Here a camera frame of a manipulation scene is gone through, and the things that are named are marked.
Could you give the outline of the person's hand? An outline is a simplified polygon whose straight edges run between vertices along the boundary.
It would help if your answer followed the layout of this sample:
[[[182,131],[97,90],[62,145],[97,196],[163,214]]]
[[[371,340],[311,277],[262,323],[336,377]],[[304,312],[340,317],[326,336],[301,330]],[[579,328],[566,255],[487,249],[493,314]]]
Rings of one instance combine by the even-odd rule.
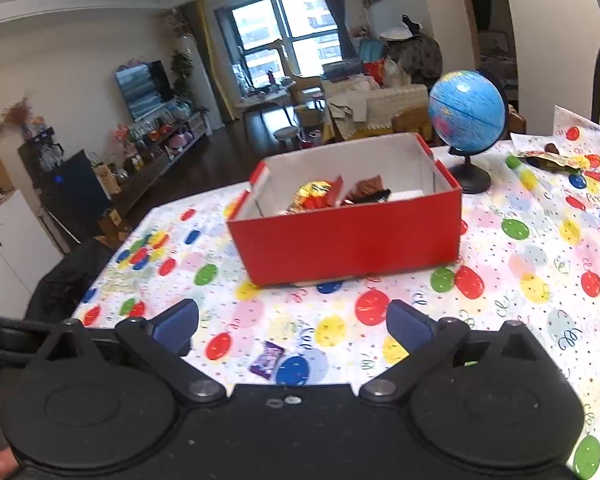
[[[9,479],[17,470],[19,464],[11,448],[0,451],[0,480]]]

